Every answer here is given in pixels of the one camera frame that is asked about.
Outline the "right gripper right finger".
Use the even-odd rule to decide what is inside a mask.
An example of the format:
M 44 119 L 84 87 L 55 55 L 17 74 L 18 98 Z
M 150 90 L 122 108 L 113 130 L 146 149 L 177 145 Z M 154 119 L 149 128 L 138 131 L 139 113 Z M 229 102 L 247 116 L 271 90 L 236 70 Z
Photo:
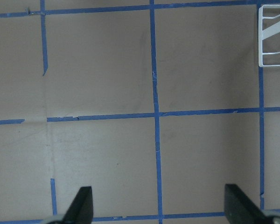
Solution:
M 224 214 L 230 224 L 273 224 L 236 184 L 224 186 Z

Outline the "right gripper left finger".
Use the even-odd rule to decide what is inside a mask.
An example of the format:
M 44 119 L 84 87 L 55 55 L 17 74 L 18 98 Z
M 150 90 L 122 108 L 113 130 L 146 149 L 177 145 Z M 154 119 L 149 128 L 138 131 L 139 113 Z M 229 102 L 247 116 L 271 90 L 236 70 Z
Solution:
M 93 220 L 92 187 L 81 187 L 63 216 L 62 224 L 91 224 Z

